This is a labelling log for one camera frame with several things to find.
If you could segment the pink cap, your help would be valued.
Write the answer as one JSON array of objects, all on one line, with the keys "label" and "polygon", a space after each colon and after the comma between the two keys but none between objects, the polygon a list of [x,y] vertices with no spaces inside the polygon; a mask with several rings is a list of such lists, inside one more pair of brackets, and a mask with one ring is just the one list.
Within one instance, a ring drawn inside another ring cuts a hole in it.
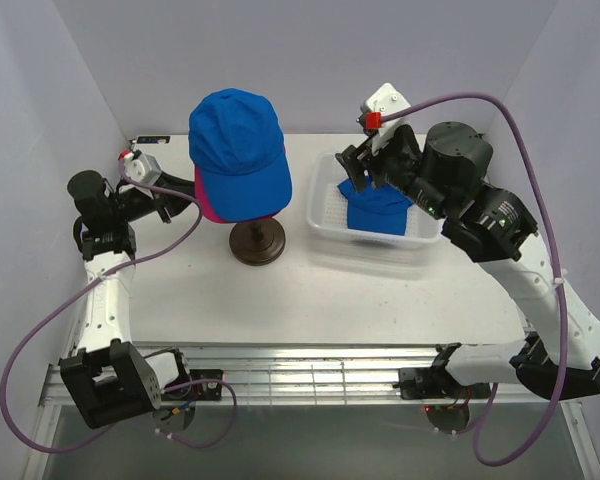
[{"label": "pink cap", "polygon": [[195,198],[198,200],[203,216],[216,224],[228,224],[228,221],[217,213],[205,186],[206,180],[211,180],[211,192],[216,195],[220,192],[221,187],[226,186],[227,176],[209,172],[197,164],[194,165]]}]

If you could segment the blue cap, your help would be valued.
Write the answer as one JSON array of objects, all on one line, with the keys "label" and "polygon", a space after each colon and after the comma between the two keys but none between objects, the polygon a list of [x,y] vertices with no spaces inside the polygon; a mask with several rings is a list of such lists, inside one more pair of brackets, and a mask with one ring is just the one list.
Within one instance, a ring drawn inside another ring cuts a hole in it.
[{"label": "blue cap", "polygon": [[202,169],[227,176],[214,195],[217,213],[229,223],[270,218],[292,199],[284,134],[264,96],[229,88],[206,96],[189,116],[189,157]]},{"label": "blue cap", "polygon": [[412,202],[402,193],[389,185],[374,188],[369,178],[362,192],[357,192],[350,180],[342,181],[338,190],[347,203],[346,225],[349,229],[405,235]]}]

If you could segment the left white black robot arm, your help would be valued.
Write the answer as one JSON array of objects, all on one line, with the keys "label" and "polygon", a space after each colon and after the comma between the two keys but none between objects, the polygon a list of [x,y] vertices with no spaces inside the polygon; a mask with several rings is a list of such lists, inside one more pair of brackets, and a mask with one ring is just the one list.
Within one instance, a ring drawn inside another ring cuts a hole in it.
[{"label": "left white black robot arm", "polygon": [[145,193],[120,181],[111,186],[98,172],[75,174],[67,184],[79,217],[74,238],[94,288],[86,295],[84,325],[74,353],[59,363],[62,381],[91,429],[155,411],[161,392],[185,397],[192,376],[176,348],[143,356],[132,344],[130,292],[135,273],[132,222],[158,213],[169,222],[194,195],[194,184],[163,173],[157,186],[171,195]]}]

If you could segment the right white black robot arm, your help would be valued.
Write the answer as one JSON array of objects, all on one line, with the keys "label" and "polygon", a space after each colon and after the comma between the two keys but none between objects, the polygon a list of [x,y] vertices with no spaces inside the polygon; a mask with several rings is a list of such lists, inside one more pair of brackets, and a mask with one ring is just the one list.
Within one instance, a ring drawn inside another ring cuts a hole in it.
[{"label": "right white black robot arm", "polygon": [[389,186],[432,218],[442,234],[497,281],[533,330],[523,340],[440,346],[428,368],[400,377],[415,398],[454,397],[492,383],[520,384],[549,399],[567,349],[563,400],[600,394],[600,321],[572,287],[557,280],[537,222],[513,193],[489,184],[492,146],[470,126],[442,122],[419,144],[403,123],[378,143],[371,135],[335,158],[356,190]]}]

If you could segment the white plastic basket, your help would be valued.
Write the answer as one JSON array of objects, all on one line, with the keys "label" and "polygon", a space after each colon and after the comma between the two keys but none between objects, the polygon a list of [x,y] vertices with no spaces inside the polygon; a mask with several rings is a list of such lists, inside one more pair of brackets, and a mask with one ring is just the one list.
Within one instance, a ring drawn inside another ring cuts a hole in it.
[{"label": "white plastic basket", "polygon": [[399,236],[349,229],[346,198],[338,185],[347,179],[334,153],[326,153],[314,162],[306,207],[307,223],[319,235],[338,241],[368,241],[391,245],[402,250],[430,246],[441,238],[442,222],[417,207],[406,211],[405,232]]}]

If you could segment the brown round wooden stand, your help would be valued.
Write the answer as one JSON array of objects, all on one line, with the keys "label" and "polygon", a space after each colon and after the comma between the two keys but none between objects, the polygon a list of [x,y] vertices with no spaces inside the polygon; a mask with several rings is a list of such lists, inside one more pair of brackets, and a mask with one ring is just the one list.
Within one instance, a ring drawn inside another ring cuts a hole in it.
[{"label": "brown round wooden stand", "polygon": [[285,246],[285,230],[275,218],[236,223],[229,235],[232,254],[248,266],[272,263],[282,255]]}]

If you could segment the aluminium rail frame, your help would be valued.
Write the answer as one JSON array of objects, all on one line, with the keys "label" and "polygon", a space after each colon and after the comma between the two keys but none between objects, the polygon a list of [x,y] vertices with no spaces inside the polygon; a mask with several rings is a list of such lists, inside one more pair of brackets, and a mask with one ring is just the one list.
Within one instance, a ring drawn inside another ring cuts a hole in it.
[{"label": "aluminium rail frame", "polygon": [[441,238],[402,250],[319,235],[306,219],[314,162],[346,134],[285,140],[293,198],[281,257],[234,258],[226,225],[190,207],[134,224],[141,264],[130,292],[134,347],[176,348],[191,369],[221,369],[243,405],[396,402],[398,370],[427,367],[435,346],[502,344],[529,331],[505,290]]}]

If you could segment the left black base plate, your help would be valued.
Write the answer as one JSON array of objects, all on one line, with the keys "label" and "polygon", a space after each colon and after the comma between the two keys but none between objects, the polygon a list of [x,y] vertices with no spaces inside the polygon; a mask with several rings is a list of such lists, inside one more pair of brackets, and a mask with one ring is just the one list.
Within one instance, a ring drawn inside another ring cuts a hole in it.
[{"label": "left black base plate", "polygon": [[223,387],[219,380],[224,379],[224,371],[221,369],[191,369],[189,371],[191,380],[209,379],[209,382],[189,386],[185,392],[186,400],[193,401],[219,401],[222,398]]}]

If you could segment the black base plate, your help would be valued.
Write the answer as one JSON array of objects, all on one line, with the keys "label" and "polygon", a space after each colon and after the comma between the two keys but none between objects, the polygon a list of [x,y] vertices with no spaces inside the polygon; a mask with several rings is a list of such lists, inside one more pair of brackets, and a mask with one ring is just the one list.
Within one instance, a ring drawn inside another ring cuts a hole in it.
[{"label": "black base plate", "polygon": [[221,369],[191,369],[189,371],[191,380],[209,379],[209,382],[189,386],[185,392],[186,400],[193,401],[219,401],[222,398],[223,387],[219,380],[224,379],[224,371]]},{"label": "black base plate", "polygon": [[461,343],[436,345],[437,355],[430,366],[400,368],[398,381],[392,387],[399,391],[403,400],[459,400],[468,394],[472,399],[487,399],[491,394],[488,383],[463,386],[446,371],[450,358],[461,346]]}]

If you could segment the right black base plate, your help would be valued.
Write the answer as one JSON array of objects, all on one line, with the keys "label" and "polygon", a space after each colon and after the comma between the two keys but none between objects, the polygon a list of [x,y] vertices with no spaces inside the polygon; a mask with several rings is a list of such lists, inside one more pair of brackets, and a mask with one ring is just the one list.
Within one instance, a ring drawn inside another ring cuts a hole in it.
[{"label": "right black base plate", "polygon": [[472,399],[487,399],[491,394],[488,383],[463,386],[446,371],[450,358],[461,346],[461,343],[436,345],[437,355],[430,366],[400,368],[398,381],[392,387],[399,391],[403,400],[459,400],[468,394]]}]

